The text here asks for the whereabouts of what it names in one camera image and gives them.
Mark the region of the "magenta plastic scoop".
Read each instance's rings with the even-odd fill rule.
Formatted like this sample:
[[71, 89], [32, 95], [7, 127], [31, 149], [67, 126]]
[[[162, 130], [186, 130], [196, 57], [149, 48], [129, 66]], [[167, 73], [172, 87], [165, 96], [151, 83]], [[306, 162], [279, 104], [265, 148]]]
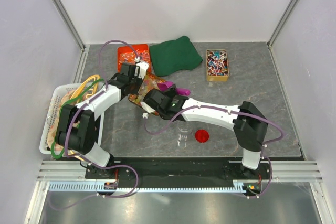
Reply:
[[172, 81], [158, 83], [157, 87], [161, 91], [168, 92], [171, 94], [178, 94], [178, 95], [184, 95], [184, 96], [189, 96], [191, 94], [191, 91], [189, 89], [179, 88]]

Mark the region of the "gold tin with star candies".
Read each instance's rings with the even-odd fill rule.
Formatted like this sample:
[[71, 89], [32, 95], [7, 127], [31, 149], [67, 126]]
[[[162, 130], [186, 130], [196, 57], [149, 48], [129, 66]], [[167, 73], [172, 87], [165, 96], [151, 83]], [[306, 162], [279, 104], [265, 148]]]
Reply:
[[143, 101], [147, 93], [150, 92], [152, 89], [158, 89], [158, 84], [164, 82], [164, 79], [157, 77], [150, 72], [147, 72], [142, 82], [142, 85], [139, 88], [138, 94], [130, 94], [128, 96], [129, 102], [141, 108], [141, 102]]

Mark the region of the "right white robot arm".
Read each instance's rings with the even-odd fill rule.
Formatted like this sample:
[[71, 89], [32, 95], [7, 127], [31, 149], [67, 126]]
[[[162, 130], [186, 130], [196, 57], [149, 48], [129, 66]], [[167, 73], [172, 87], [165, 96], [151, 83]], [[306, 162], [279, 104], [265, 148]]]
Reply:
[[252, 103], [244, 101], [241, 105], [217, 105], [152, 89], [141, 101], [141, 107], [147, 113], [157, 112], [162, 119], [171, 122], [203, 122], [233, 131], [243, 148], [241, 174], [251, 179], [259, 173], [261, 148], [268, 123]]

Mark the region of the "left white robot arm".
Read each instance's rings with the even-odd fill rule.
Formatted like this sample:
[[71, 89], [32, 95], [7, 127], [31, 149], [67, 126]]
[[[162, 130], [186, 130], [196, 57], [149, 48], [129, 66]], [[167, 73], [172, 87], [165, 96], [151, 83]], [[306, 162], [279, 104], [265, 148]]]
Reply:
[[66, 157], [79, 156], [92, 163], [103, 178], [114, 175], [113, 155], [98, 144], [100, 117], [128, 95], [138, 94], [148, 68], [149, 64], [144, 61], [123, 63], [120, 71], [91, 98], [62, 107], [55, 142], [64, 147]]

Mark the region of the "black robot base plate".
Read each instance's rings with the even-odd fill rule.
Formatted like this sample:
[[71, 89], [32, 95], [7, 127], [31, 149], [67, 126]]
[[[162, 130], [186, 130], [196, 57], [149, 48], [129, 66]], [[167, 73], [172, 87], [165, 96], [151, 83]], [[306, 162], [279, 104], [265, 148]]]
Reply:
[[260, 163], [256, 170], [246, 168], [236, 158], [227, 157], [125, 157], [114, 160], [113, 166], [128, 165], [138, 176], [204, 176], [225, 180], [269, 179], [270, 165]]

